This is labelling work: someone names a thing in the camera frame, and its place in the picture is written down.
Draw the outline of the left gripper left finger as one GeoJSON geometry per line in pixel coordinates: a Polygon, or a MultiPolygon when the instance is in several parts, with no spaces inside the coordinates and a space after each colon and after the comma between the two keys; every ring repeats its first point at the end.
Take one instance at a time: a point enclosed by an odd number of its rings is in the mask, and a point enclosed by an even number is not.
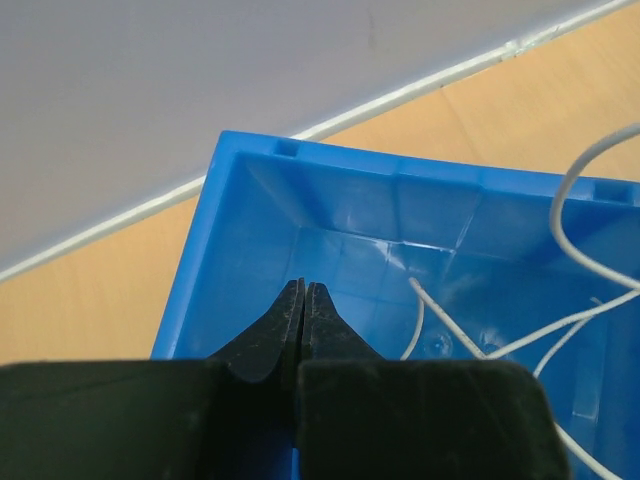
{"type": "Polygon", "coordinates": [[[302,280],[208,358],[1,369],[5,479],[289,479],[302,280]]]}

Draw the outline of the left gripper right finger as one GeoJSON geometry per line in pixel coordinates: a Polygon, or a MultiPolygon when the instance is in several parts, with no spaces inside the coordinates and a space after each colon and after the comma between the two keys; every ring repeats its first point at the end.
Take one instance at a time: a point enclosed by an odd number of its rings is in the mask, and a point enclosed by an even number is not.
{"type": "Polygon", "coordinates": [[[508,361],[387,360],[306,292],[297,370],[301,479],[568,479],[541,384],[508,361]]]}

